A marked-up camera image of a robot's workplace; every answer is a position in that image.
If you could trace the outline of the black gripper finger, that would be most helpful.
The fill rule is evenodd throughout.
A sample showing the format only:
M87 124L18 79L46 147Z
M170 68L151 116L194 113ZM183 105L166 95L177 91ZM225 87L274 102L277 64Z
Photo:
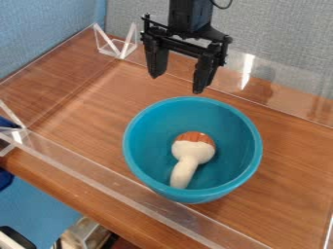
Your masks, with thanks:
M167 71L169 49L162 46L162 40L149 34L143 35L143 44L149 73L158 78Z
M194 72L193 92L200 94L212 84L217 67L220 66L221 44L210 43L205 52L200 55Z

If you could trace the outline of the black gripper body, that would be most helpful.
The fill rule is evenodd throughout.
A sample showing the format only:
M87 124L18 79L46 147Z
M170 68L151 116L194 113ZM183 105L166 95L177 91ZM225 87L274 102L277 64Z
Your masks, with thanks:
M149 34L162 40L162 46L169 51L182 53L197 59L208 49L210 43L220 43L220 66L225 65L228 49L233 43L233 38L218 31L209 22L195 30L191 30L190 28L178 28L170 24L163 24L154 20L149 14L142 17L142 20L145 24L141 33L142 42L143 35Z

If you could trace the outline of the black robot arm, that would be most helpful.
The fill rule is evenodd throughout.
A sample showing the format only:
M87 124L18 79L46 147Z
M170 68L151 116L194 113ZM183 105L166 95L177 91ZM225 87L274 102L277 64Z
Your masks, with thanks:
M233 38L212 26L214 8L225 10L214 0L169 0L167 24L142 19L141 40L145 45L149 73L154 79L167 71L169 52L195 57L193 92L200 94L212 84L217 68L224 66Z

